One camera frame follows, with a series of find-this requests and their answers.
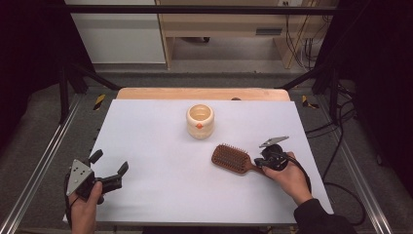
black pole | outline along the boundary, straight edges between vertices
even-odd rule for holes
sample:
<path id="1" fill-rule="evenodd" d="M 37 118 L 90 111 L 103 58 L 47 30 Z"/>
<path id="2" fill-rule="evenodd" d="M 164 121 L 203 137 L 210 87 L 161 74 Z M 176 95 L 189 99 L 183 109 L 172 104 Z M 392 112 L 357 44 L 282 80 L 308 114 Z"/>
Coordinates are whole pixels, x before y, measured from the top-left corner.
<path id="1" fill-rule="evenodd" d="M 123 87 L 120 87 L 120 86 L 117 86 L 117 85 L 111 83 L 110 81 L 104 79 L 103 77 L 97 75 L 97 74 L 94 73 L 94 72 L 89 71 L 88 69 L 82 67 L 82 66 L 79 65 L 79 64 L 72 64 L 72 67 L 73 67 L 76 71 L 80 72 L 81 74 L 83 74 L 83 75 L 85 75 L 85 76 L 88 76 L 88 77 L 94 79 L 96 82 L 104 85 L 105 87 L 107 87 L 107 88 L 109 88 L 109 89 L 111 89 L 111 90 L 119 91 L 119 90 L 121 90 L 121 89 L 123 88 Z"/>
<path id="2" fill-rule="evenodd" d="M 355 19 L 350 21 L 349 26 L 344 30 L 343 34 L 337 39 L 337 42 L 333 45 L 333 47 L 325 56 L 325 58 L 322 61 L 316 61 L 316 67 L 320 64 L 326 64 L 327 69 L 337 68 L 339 61 L 342 59 L 341 54 L 345 43 L 348 41 L 348 38 L 352 34 L 355 25 L 357 25 L 361 16 L 363 15 L 367 7 L 370 5 L 370 3 L 371 0 L 366 1 L 366 3 L 358 11 L 357 15 L 355 16 Z M 325 72 L 322 77 L 317 77 L 316 82 L 313 86 L 313 92 L 315 94 L 321 94 L 327 89 L 330 78 L 326 74 L 327 72 Z"/>
<path id="3" fill-rule="evenodd" d="M 329 114 L 331 120 L 335 125 L 338 125 L 337 118 L 337 99 L 338 99 L 338 71 L 337 68 L 333 68 L 332 77 L 330 79 L 330 104 L 329 104 Z"/>
<path id="4" fill-rule="evenodd" d="M 304 73 L 303 75 L 299 76 L 298 78 L 292 80 L 291 82 L 281 86 L 281 87 L 276 87 L 274 89 L 283 89 L 283 90 L 290 90 L 294 87 L 296 87 L 297 85 L 303 83 L 304 81 L 310 79 L 310 78 L 315 78 L 317 77 L 321 72 L 325 71 L 325 64 L 321 64 L 317 67 L 315 67 L 314 69 Z"/>

hand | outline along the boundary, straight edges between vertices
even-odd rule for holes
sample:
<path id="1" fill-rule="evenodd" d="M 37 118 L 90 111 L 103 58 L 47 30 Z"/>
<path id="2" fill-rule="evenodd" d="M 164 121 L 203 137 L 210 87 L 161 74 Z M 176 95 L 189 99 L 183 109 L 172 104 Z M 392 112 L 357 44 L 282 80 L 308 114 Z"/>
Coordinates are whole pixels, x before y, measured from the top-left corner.
<path id="1" fill-rule="evenodd" d="M 92 189 L 88 201 L 76 193 L 69 196 L 72 205 L 72 234 L 92 234 L 96 226 L 97 200 L 102 193 L 102 183 L 98 181 Z"/>
<path id="2" fill-rule="evenodd" d="M 295 158 L 292 152 L 286 154 Z M 286 168 L 280 172 L 267 167 L 262 167 L 262 170 L 266 176 L 279 183 L 282 190 L 291 196 L 298 206 L 313 198 L 303 172 L 294 163 L 288 162 Z"/>

floor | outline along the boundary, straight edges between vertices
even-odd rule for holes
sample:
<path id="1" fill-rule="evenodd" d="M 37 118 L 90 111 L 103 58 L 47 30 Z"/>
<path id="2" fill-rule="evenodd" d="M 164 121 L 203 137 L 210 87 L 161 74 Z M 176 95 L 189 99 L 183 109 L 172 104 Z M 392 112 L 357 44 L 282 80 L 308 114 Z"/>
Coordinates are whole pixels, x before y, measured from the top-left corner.
<path id="1" fill-rule="evenodd" d="M 171 69 L 159 64 L 101 65 L 98 72 L 110 81 L 127 87 L 254 87 L 272 89 L 293 80 L 306 69 L 294 64 L 284 69 L 277 48 L 271 39 L 251 40 L 247 38 L 211 38 L 205 43 L 201 38 L 181 38 L 175 43 Z M 94 138 L 104 121 L 110 99 L 116 92 L 102 88 L 93 80 L 87 80 L 90 90 L 85 96 L 74 96 L 70 100 L 79 103 L 79 109 L 72 116 L 68 129 L 60 129 L 58 86 L 52 86 L 33 94 L 26 114 L 20 120 L 13 140 L 1 152 L 0 202 L 1 228 L 15 217 L 17 221 L 7 222 L 19 227 L 18 233 L 36 233 L 33 228 L 41 228 L 37 233 L 67 232 L 67 225 L 61 221 L 64 213 L 62 179 L 73 158 L 87 157 L 94 145 Z M 345 86 L 352 88 L 351 82 Z M 323 106 L 325 96 L 313 96 L 312 81 L 300 84 L 289 91 L 296 102 L 297 110 L 305 130 L 314 129 L 327 123 Z M 99 94 L 106 94 L 106 101 L 98 111 L 93 111 L 94 102 Z M 320 108 L 303 105 L 302 96 L 308 103 Z M 367 180 L 374 201 L 379 210 L 371 210 L 367 219 L 357 227 L 358 233 L 413 233 L 413 201 L 399 183 L 392 169 L 377 165 L 374 149 L 356 118 L 345 125 L 345 143 L 339 151 L 340 157 L 332 165 L 328 180 L 340 183 L 357 193 L 357 185 L 351 177 L 349 163 L 356 158 L 357 166 Z M 49 142 L 55 134 L 62 133 L 61 141 Z M 320 137 L 309 136 L 313 154 L 320 172 L 337 144 L 337 131 Z M 37 175 L 40 166 L 46 166 L 42 175 Z M 357 202 L 347 193 L 336 187 L 327 187 L 335 213 L 344 215 L 352 222 L 360 219 L 361 211 Z M 383 213 L 389 230 L 378 230 L 374 223 Z M 112 226 L 99 226 L 99 230 L 109 231 Z M 119 233 L 138 233 L 138 228 L 120 227 Z M 289 233 L 289 227 L 280 227 L 274 233 Z"/>

wooden table edge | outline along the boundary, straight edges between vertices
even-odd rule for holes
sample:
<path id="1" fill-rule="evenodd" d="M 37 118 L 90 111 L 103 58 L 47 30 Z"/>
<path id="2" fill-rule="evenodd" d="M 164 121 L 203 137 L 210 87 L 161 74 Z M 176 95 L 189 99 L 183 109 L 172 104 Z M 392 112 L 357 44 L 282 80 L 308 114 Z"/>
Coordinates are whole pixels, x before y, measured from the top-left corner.
<path id="1" fill-rule="evenodd" d="M 282 89 L 263 88 L 123 88 L 116 99 L 232 99 L 290 101 Z"/>

hairbrush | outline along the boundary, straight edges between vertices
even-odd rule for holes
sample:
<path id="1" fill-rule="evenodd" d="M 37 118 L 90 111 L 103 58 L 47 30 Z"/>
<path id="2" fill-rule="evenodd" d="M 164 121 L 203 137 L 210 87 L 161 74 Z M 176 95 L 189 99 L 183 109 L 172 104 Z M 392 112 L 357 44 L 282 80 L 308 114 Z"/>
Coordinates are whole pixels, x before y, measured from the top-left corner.
<path id="1" fill-rule="evenodd" d="M 254 170 L 264 175 L 262 169 L 251 163 L 251 159 L 245 151 L 228 144 L 216 146 L 212 154 L 212 163 L 238 174 Z"/>

